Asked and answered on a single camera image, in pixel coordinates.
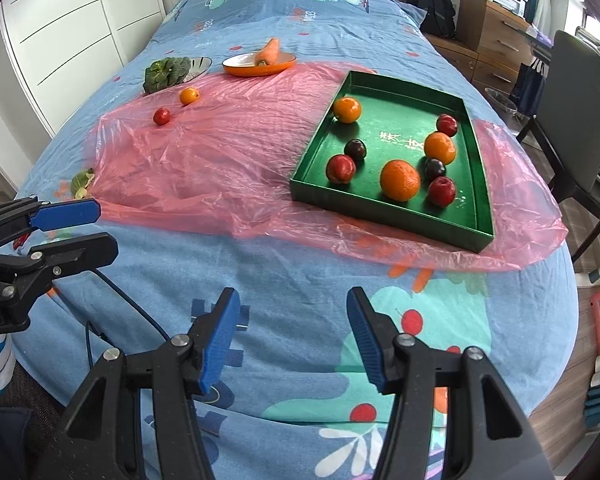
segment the shopping bag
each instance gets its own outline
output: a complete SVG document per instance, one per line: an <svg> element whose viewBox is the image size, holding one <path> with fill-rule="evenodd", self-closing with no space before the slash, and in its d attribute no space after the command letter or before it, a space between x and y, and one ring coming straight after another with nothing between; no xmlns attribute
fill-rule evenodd
<svg viewBox="0 0 600 480"><path fill-rule="evenodd" d="M509 99L518 106L521 114L527 117L536 114L545 80L544 63L539 59L536 59L531 66L520 64L518 79L516 79Z"/></svg>

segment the pink plastic bag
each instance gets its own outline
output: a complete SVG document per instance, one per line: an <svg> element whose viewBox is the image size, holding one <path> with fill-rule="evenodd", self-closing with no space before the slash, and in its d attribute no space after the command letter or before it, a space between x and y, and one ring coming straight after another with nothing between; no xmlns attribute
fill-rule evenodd
<svg viewBox="0 0 600 480"><path fill-rule="evenodd" d="M496 230L481 254L399 229L292 202L289 178L349 70L310 62L275 76L196 79L200 99L182 107L183 86L102 116L90 191L103 218L166 230L269 235L392 266L511 270L542 260L567 229L549 190L504 129L474 121ZM156 126L156 108L171 122Z"/></svg>

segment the blue bedsheet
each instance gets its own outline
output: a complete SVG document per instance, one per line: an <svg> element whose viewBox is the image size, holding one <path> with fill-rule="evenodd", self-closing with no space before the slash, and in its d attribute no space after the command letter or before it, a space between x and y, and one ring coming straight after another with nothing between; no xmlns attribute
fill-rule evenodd
<svg viewBox="0 0 600 480"><path fill-rule="evenodd" d="M104 112L141 92L144 69L165 56L209 56L212 71L233 53L271 36L305 60L353 62L464 98L474 119L500 123L486 101L393 0L183 0L147 48L67 121L20 191L57 200L62 180L86 162L83 143ZM378 460L391 398L368 384L345 311L362 286L376 310L436 348L484 348L528 413L552 389L570 356L578 323L573 267L563 245L520 272L434 272L421 292L418 271L273 238L235 240L97 225L33 234L20 249L55 238L108 231L120 256L104 269L170 334L186 332L224 286L240 293L240 325L221 381L196 408L219 480L368 479ZM94 322L127 353L162 339L92 274L56 281L38 300L31 327L14 338L17 357L67 403L88 371L84 324ZM107 344L92 338L94 357ZM155 438L149 397L142 428L152 478ZM435 413L428 476L440 471L445 415Z"/></svg>

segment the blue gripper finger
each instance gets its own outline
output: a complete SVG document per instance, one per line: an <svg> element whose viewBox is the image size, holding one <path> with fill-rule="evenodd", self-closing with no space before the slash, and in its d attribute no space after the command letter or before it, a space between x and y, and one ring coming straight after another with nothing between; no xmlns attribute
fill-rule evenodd
<svg viewBox="0 0 600 480"><path fill-rule="evenodd" d="M43 205L30 218L31 227L53 231L76 225L92 224L100 218L100 204L93 198Z"/></svg>
<svg viewBox="0 0 600 480"><path fill-rule="evenodd" d="M388 384L384 370L384 350L391 350L393 339L398 329L389 316L378 314L365 291L353 287L347 294L347 317L356 339L366 376L379 392L383 392Z"/></svg>
<svg viewBox="0 0 600 480"><path fill-rule="evenodd" d="M220 298L210 314L216 318L216 323L202 353L202 373L199 385L204 394L220 379L220 372L224 366L231 339L234 337L239 314L240 295L234 289L226 288L220 294Z"/></svg>

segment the wastebasket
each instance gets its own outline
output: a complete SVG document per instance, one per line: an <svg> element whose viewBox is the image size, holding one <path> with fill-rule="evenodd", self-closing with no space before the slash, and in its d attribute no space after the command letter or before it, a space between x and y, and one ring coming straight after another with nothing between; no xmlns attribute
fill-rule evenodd
<svg viewBox="0 0 600 480"><path fill-rule="evenodd" d="M485 88L484 92L486 94L487 101L491 105L491 108L496 111L498 116L507 125L507 128L511 130L519 130L520 123L516 119L518 107L513 104L513 102L509 99L509 96L500 90L496 90L495 88Z"/></svg>

